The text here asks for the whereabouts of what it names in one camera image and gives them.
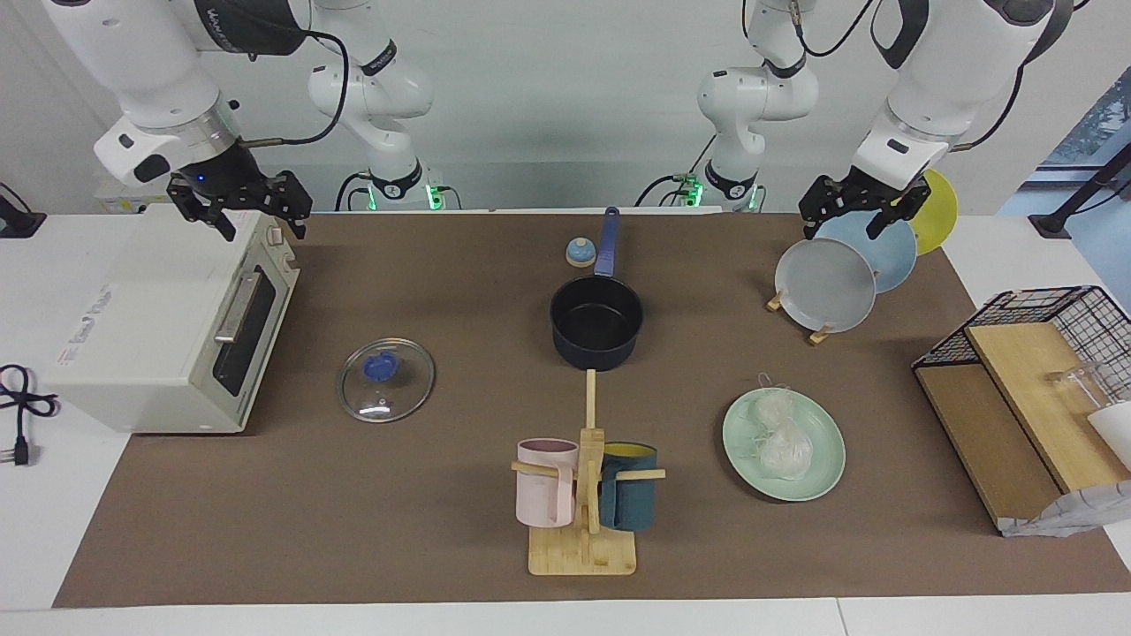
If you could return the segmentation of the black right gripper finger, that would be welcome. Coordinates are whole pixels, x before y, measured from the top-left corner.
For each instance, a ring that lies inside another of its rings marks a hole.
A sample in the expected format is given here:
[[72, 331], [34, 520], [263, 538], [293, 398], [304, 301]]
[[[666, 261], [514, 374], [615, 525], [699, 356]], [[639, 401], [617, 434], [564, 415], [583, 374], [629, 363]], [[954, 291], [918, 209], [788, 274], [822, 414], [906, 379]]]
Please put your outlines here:
[[286, 221], [297, 240], [307, 237], [307, 220], [310, 217], [314, 201], [307, 187], [290, 170], [280, 170], [274, 177], [274, 215]]
[[211, 201], [209, 205], [202, 204], [197, 197], [193, 188], [183, 177], [172, 177], [167, 184], [167, 196], [176, 210], [190, 223], [202, 222], [209, 227], [218, 230], [227, 242], [233, 242], [238, 237], [238, 229], [224, 214], [223, 206]]

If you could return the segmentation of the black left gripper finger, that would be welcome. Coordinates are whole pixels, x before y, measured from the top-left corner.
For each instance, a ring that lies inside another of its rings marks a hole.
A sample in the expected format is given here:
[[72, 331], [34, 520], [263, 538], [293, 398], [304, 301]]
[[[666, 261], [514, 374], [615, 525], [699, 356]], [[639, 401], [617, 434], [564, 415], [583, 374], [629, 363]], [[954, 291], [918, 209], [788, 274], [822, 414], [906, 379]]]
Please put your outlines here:
[[930, 184], [926, 177], [916, 178], [908, 189], [892, 201], [881, 201], [880, 209], [867, 224], [869, 240], [877, 240], [884, 230], [897, 221], [910, 221], [929, 200]]
[[817, 177], [798, 201], [803, 235], [812, 240], [828, 221], [840, 216], [839, 184], [831, 177]]

